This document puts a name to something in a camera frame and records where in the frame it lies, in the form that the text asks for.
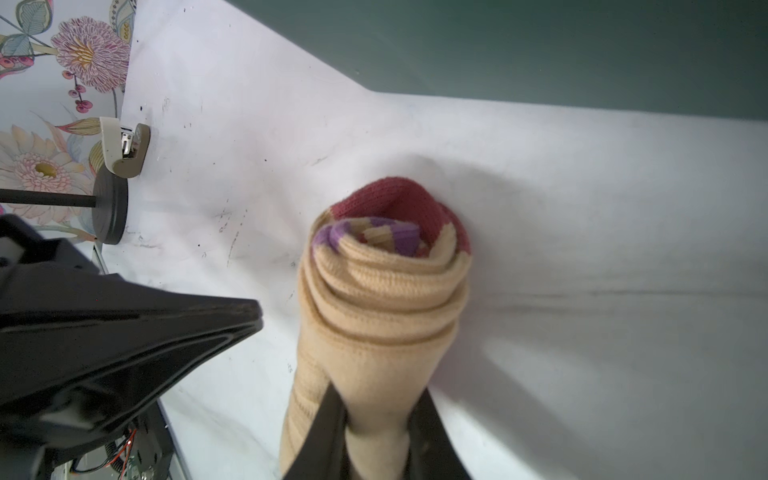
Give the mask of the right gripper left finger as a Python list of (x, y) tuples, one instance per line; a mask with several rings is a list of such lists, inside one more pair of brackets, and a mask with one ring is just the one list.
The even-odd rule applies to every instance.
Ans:
[(323, 396), (308, 435), (285, 480), (347, 480), (347, 410), (335, 386)]

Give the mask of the striped tan maroon purple sock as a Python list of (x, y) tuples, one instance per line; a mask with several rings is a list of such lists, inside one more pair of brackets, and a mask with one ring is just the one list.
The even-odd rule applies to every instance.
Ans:
[(402, 476), (408, 418), (455, 340), (471, 261), (458, 218), (408, 178), (370, 183), (315, 220), (298, 269), (300, 332), (282, 471), (334, 388), (347, 411), (353, 477)]

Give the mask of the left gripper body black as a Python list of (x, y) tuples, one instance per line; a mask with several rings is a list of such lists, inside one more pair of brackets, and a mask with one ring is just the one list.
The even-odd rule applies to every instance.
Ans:
[(99, 268), (68, 240), (46, 239), (20, 217), (1, 216), (1, 267), (53, 263), (98, 274)]

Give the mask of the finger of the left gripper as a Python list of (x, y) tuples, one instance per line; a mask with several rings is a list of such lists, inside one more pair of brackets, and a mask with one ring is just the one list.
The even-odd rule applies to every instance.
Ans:
[(1, 271), (1, 428), (107, 432), (257, 333), (251, 299), (196, 296), (52, 264)]

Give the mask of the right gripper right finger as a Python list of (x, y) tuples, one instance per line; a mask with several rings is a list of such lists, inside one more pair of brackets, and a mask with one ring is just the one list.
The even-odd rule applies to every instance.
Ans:
[(425, 390), (408, 420), (409, 457), (405, 478), (411, 480), (470, 480)]

